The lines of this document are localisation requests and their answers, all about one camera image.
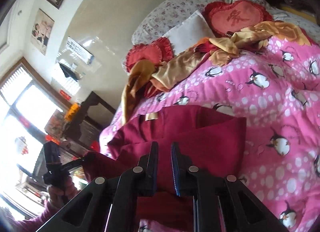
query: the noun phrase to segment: penguin print blanket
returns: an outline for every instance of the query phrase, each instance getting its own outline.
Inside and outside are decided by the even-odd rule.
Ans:
[[[320,214],[320,48],[276,37],[219,67],[203,63],[168,93],[141,101],[132,116],[196,104],[247,118],[238,178],[289,231],[307,232]],[[120,128],[121,108],[100,135]]]

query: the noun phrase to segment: pink sleeve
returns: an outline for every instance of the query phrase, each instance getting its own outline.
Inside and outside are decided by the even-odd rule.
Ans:
[[[44,212],[36,218],[22,221],[15,221],[14,219],[8,218],[8,221],[15,232],[36,232],[57,212],[58,209],[53,207],[50,202],[48,202]]]

